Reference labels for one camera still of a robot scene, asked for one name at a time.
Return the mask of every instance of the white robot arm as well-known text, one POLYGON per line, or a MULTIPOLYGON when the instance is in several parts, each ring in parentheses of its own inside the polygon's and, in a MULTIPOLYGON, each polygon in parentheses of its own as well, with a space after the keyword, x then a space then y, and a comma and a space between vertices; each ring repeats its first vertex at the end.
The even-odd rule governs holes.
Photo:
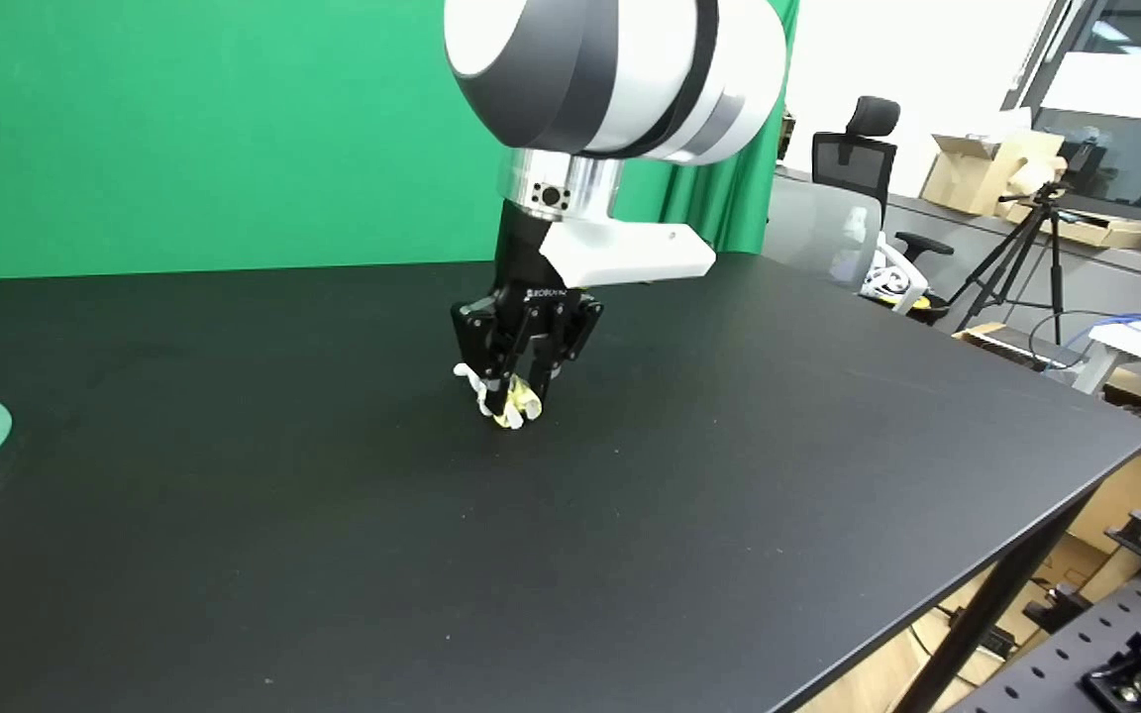
POLYGON ((767 0, 446 0, 442 22, 463 101, 515 146, 492 294, 450 311, 455 373, 520 427, 602 312, 587 290, 710 274, 688 225, 610 218, 619 162, 731 159, 779 101, 783 31, 767 0))

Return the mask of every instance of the green wall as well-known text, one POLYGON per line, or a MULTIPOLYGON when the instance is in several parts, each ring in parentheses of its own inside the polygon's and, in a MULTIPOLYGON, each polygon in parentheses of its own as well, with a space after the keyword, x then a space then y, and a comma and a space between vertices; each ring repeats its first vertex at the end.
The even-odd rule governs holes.
POLYGON ((0 0, 0 277, 486 259, 440 0, 0 0))

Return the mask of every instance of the black tabletop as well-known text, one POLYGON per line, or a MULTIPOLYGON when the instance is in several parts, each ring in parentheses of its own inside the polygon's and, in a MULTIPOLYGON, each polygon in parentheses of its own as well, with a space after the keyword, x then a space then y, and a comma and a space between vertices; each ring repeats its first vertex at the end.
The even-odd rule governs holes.
POLYGON ((486 271, 0 284, 0 708, 767 708, 1141 447, 812 277, 610 290, 482 424, 486 271))

